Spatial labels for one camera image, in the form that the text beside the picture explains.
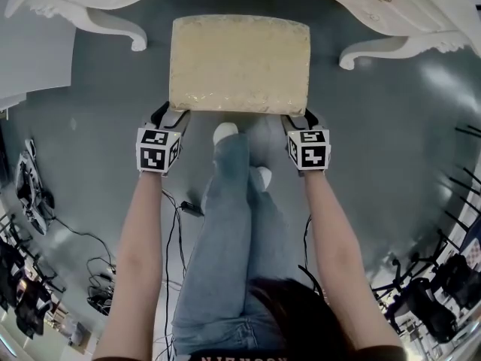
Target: foot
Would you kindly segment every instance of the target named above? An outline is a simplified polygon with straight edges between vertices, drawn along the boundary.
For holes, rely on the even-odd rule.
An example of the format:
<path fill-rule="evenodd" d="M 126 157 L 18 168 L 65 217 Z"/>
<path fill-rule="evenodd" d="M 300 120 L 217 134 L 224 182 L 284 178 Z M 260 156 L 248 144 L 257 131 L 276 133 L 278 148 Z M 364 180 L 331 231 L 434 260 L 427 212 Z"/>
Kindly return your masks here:
<path fill-rule="evenodd" d="M 258 167 L 257 171 L 261 175 L 262 183 L 264 184 L 264 190 L 267 190 L 272 179 L 272 171 L 267 167 Z"/>
<path fill-rule="evenodd" d="M 239 130 L 233 123 L 220 123 L 213 133 L 213 145 L 216 146 L 222 139 L 238 134 Z"/>

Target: white marker cube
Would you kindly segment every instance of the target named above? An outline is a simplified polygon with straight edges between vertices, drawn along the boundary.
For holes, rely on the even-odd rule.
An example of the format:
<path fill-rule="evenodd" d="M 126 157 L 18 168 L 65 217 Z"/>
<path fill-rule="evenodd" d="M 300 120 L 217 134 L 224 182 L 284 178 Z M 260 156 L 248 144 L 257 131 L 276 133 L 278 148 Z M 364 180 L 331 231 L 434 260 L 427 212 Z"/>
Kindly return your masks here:
<path fill-rule="evenodd" d="M 287 133 L 289 156 L 298 170 L 326 170 L 331 158 L 329 130 L 311 129 Z"/>
<path fill-rule="evenodd" d="M 138 129 L 137 169 L 140 171 L 168 172 L 180 152 L 180 132 L 161 129 Z"/>

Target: beige foam block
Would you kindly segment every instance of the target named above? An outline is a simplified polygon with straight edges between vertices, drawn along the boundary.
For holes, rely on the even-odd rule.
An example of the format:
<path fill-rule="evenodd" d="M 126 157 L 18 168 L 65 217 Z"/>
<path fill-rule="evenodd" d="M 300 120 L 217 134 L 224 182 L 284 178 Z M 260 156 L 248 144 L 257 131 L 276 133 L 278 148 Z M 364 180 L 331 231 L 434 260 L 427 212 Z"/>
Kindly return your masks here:
<path fill-rule="evenodd" d="M 177 19 L 171 108 L 303 115 L 309 61 L 304 24 L 238 15 Z"/>

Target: carved table leg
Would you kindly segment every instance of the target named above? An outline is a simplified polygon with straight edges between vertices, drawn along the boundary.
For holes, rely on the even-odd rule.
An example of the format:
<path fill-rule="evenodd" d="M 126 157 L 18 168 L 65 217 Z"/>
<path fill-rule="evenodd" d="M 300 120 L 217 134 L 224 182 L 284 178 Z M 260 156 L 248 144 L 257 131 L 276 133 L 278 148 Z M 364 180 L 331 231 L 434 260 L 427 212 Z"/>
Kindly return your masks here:
<path fill-rule="evenodd" d="M 351 70 L 354 69 L 354 59 L 360 56 L 406 59 L 433 47 L 445 53 L 456 51 L 466 44 L 469 44 L 469 40 L 458 31 L 436 32 L 415 37 L 395 36 L 349 46 L 340 55 L 339 65 Z"/>
<path fill-rule="evenodd" d="M 126 35 L 132 38 L 132 50 L 147 48 L 147 35 L 137 24 L 106 14 L 103 11 L 86 8 L 66 0 L 29 0 L 31 9 L 37 14 L 52 17 L 62 15 L 77 28 L 107 35 Z"/>

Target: white ornate table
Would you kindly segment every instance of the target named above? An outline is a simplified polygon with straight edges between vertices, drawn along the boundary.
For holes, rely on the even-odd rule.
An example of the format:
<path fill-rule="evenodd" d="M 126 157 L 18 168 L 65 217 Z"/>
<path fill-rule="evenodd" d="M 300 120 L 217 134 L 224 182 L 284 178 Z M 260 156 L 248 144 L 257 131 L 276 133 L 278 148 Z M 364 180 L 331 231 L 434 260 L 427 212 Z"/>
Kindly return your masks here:
<path fill-rule="evenodd" d="M 60 14 L 86 31 L 127 35 L 132 49 L 142 51 L 147 36 L 142 28 L 100 10 L 113 10 L 139 0 L 10 0 L 11 16 L 20 5 L 38 14 Z M 354 44 L 340 55 L 340 66 L 354 68 L 358 56 L 407 58 L 436 47 L 440 52 L 470 45 L 481 56 L 481 19 L 476 6 L 481 0 L 336 0 L 369 28 L 391 36 Z"/>

